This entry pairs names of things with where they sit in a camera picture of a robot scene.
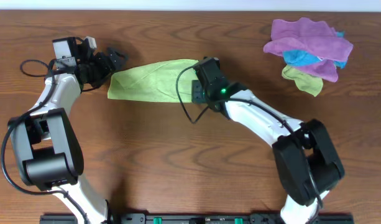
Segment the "light green microfiber cloth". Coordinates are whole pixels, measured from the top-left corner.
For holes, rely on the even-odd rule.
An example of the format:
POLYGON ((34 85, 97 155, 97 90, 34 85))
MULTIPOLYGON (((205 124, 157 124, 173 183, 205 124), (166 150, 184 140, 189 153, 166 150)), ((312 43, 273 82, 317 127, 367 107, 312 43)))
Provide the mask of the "light green microfiber cloth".
POLYGON ((111 77, 110 100, 157 103, 191 102, 191 82, 197 79, 190 67, 197 60, 177 59, 151 63, 117 72, 111 77))

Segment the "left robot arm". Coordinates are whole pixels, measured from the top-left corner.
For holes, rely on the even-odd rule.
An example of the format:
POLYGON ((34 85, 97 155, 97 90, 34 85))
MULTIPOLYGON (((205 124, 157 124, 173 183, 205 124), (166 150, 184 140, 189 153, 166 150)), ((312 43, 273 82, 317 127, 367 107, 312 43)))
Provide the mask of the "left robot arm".
POLYGON ((97 52, 92 37, 53 40, 55 58, 46 64, 45 88, 36 104, 11 118, 1 146, 6 180, 28 195, 54 195, 71 211, 45 214, 41 223, 125 223, 125 215, 92 188, 84 175, 83 153, 68 115, 76 99, 100 88, 127 61, 114 48, 97 52))

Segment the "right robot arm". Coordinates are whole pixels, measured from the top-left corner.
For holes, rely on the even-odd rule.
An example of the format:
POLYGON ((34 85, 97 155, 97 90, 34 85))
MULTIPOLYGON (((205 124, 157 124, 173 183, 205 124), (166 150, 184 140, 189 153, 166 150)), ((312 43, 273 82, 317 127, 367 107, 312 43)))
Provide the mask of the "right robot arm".
POLYGON ((319 223, 323 199, 344 177, 345 170, 324 124, 303 122, 278 112, 239 83, 212 83, 214 96, 198 80, 191 83, 193 103, 242 124, 273 151, 280 182, 287 193, 280 211, 284 223, 319 223))

